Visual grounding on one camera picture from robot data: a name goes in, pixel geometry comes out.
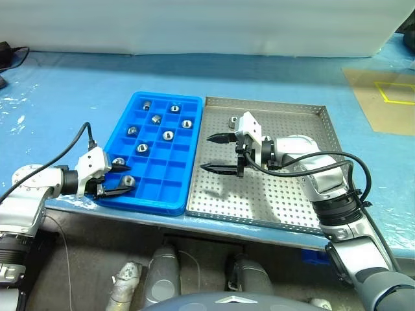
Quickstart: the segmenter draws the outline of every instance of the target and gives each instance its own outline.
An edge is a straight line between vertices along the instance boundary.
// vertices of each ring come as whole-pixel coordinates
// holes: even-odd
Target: blue plastic tray
[[[149,110],[143,103],[149,100]],[[170,111],[179,106],[178,113]],[[103,198],[101,205],[139,212],[179,215],[184,212],[195,152],[202,119],[202,99],[198,97],[157,93],[135,93],[105,146],[110,161],[122,157],[131,167],[128,172],[107,174],[104,186],[116,187],[124,175],[136,180],[136,189],[118,197]],[[161,117],[154,125],[151,118]],[[182,121],[190,120],[192,128],[182,128]],[[128,135],[131,126],[137,135]],[[163,139],[164,131],[174,133],[173,140]],[[149,152],[138,153],[136,148],[145,143]]]

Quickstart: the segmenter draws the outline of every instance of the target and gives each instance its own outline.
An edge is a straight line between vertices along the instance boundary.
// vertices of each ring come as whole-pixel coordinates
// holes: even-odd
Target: blue tablecloth
[[[372,58],[292,58],[216,54],[129,56],[31,52],[17,69],[2,73],[0,90],[0,192],[13,172],[45,163],[63,150],[84,121],[101,146],[108,140],[128,99],[136,91],[230,97],[326,105],[343,150],[360,156],[372,171],[370,212],[395,254],[415,250],[414,137],[375,133],[342,68],[414,74],[413,56],[394,35]],[[73,167],[86,152],[84,137],[60,164]],[[356,169],[355,181],[364,187]],[[142,224],[320,249],[322,236],[233,224],[190,216],[165,217],[59,198],[48,207]]]

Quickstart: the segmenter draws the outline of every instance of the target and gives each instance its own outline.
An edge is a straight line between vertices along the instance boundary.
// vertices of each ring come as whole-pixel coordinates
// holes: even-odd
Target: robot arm
[[[41,165],[26,165],[12,176],[14,185],[39,170]],[[110,163],[106,152],[93,141],[89,151],[79,158],[74,170],[68,166],[47,167],[18,185],[0,201],[0,305],[2,310],[24,310],[19,291],[26,272],[25,260],[45,216],[45,201],[63,194],[94,198],[117,196],[133,189],[119,185],[105,189],[108,172],[124,172],[130,167]]]
[[[413,310],[415,281],[396,271],[393,255],[366,212],[367,203],[353,187],[351,171],[346,180],[341,163],[320,152],[313,139],[264,137],[261,125],[246,112],[235,123],[235,132],[214,134],[208,140],[236,142],[238,157],[237,165],[202,165],[207,171],[243,177],[244,167],[251,166],[266,174],[298,178],[330,241],[326,251],[339,279],[356,289],[367,311]],[[280,168],[290,173],[272,172]]]

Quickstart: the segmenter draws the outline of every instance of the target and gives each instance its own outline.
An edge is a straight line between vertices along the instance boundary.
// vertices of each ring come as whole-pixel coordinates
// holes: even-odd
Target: perforated metal tray
[[[277,178],[247,168],[244,178],[200,168],[216,162],[236,164],[235,144],[206,141],[230,132],[228,119],[251,111],[272,138],[312,137],[321,150],[341,150],[326,107],[208,97],[204,108],[186,213],[192,216],[321,234],[318,219],[294,178]]]

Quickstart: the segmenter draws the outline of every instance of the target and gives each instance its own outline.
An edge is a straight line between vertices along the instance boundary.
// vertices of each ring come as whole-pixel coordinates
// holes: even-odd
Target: cardboard sheet
[[[375,132],[415,135],[415,75],[343,72]]]

